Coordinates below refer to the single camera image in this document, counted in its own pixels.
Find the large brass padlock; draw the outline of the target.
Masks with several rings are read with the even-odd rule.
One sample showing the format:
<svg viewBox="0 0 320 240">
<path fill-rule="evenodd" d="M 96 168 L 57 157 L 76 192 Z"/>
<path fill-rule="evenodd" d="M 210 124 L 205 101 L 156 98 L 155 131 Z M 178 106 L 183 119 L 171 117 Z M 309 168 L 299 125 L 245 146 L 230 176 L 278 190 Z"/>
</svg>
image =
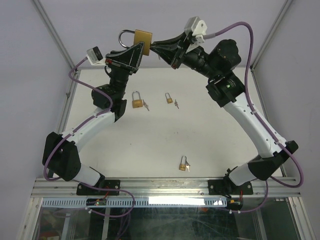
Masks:
<svg viewBox="0 0 320 240">
<path fill-rule="evenodd" d="M 133 44 L 136 45 L 138 43 L 143 43 L 142 54 L 144 56 L 150 55 L 150 47 L 151 47 L 152 36 L 153 36 L 153 34 L 151 32 L 138 30 L 138 29 L 136 29 L 136 30 L 129 30 L 129 29 L 122 30 L 118 35 L 118 42 L 123 48 L 128 49 L 129 47 L 122 42 L 122 35 L 124 33 L 133 34 L 134 35 Z"/>
</svg>

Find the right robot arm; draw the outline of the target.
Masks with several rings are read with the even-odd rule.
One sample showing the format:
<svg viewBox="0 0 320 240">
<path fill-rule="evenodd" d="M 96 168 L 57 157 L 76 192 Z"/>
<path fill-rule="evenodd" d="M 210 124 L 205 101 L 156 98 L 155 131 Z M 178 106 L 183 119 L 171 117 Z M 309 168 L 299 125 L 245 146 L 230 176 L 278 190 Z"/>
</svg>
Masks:
<svg viewBox="0 0 320 240">
<path fill-rule="evenodd" d="M 241 62 L 235 40 L 221 40 L 210 53 L 201 46 L 193 50 L 189 47 L 189 38 L 181 34 L 155 41 L 150 49 L 173 69 L 185 65 L 207 77 L 209 96 L 238 122 L 258 152 L 252 160 L 227 171 L 222 184 L 225 191 L 234 194 L 246 182 L 255 179 L 266 181 L 293 156 L 298 149 L 297 143 L 276 133 L 253 105 L 247 83 L 234 74 L 234 68 Z"/>
</svg>

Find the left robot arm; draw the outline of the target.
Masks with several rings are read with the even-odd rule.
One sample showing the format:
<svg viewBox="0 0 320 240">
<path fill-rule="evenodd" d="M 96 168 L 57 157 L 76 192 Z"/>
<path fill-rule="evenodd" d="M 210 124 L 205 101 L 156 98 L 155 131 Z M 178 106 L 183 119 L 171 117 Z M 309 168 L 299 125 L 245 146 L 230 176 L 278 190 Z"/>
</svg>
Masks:
<svg viewBox="0 0 320 240">
<path fill-rule="evenodd" d="M 129 76 L 139 69 L 144 43 L 139 42 L 122 51 L 111 51 L 102 56 L 96 46 L 87 51 L 83 58 L 68 73 L 69 78 L 92 90 L 96 109 L 77 126 L 62 133 L 51 132 L 45 141 L 43 152 L 43 176 L 47 181 L 63 179 L 87 185 L 93 194 L 100 194 L 105 188 L 105 177 L 92 167 L 81 163 L 79 152 L 98 133 L 119 120 L 125 113 L 124 99 Z M 109 83 L 93 87 L 74 78 L 78 67 L 85 61 L 91 65 L 104 64 L 109 67 Z"/>
</svg>

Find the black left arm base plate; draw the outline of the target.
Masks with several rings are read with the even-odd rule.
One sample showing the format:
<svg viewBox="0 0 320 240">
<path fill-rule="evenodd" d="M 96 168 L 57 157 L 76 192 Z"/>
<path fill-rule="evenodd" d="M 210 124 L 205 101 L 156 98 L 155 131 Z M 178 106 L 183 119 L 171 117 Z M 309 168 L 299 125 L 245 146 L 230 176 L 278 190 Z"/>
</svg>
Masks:
<svg viewBox="0 0 320 240">
<path fill-rule="evenodd" d="M 76 190 L 77 196 L 118 196 L 121 181 L 119 179 L 104 179 L 96 186 L 79 183 Z"/>
</svg>

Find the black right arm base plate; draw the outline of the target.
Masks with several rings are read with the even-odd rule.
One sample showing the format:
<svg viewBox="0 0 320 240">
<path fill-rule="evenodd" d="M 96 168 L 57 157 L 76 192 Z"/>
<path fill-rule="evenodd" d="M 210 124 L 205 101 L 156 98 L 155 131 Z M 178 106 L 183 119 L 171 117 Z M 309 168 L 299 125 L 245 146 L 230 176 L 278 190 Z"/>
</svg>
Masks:
<svg viewBox="0 0 320 240">
<path fill-rule="evenodd" d="M 250 181 L 242 185 L 235 185 L 234 183 L 224 179 L 209 179 L 208 193 L 209 195 L 221 195 L 230 198 L 231 195 L 253 195 L 253 187 Z"/>
</svg>

